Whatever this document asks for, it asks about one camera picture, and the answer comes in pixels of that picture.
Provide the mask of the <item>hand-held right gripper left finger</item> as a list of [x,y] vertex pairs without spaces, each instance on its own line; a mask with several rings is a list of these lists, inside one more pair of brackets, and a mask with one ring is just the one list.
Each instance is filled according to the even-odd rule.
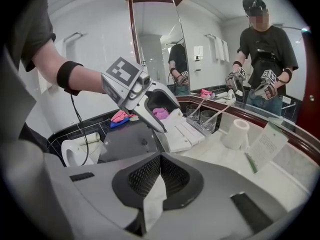
[[127,226],[98,210],[59,159],[20,140],[35,104],[6,49],[0,56],[0,174],[13,203],[51,240],[146,239],[144,212]]

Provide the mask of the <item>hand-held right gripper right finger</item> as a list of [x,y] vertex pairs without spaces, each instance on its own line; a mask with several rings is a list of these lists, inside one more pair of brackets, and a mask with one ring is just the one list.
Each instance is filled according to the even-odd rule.
[[[300,208],[286,211],[262,188],[224,166],[186,156],[175,159],[197,169],[204,186],[187,207],[164,211],[146,233],[146,240],[275,240],[297,218]],[[245,193],[273,223],[254,233],[231,197]]]

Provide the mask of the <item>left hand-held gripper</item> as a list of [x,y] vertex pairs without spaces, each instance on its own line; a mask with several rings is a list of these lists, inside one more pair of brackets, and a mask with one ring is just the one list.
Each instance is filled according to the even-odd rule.
[[164,84],[153,82],[143,67],[119,57],[101,74],[102,89],[128,115],[134,113],[150,128],[166,133],[164,124],[151,111],[165,108],[168,112],[181,106]]

